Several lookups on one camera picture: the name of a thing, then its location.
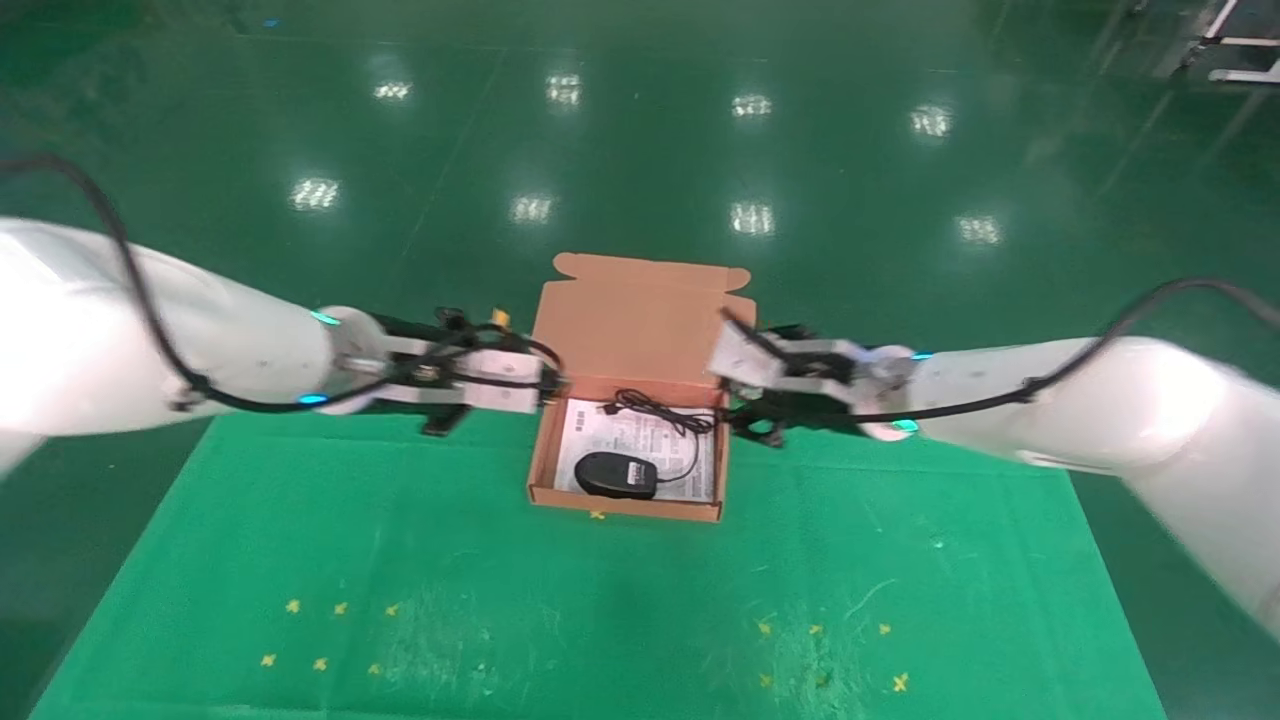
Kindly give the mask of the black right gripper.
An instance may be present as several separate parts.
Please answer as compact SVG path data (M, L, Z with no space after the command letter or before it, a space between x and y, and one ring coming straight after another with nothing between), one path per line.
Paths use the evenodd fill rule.
M728 410L730 430L768 448L785 447L786 432L796 428L869 438L850 419L849 406L831 397L765 389L758 398L737 395L735 402Z

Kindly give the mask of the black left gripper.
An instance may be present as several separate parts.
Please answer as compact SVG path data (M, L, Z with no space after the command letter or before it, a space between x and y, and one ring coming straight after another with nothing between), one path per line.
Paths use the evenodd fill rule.
M364 382L387 377L364 396L366 414L420 414L420 432L447 437L470 414L462 373L465 348L474 345L474 328L462 313L438 313L436 324L372 314L371 340L364 345ZM559 370L541 369L538 406L557 401L566 387Z

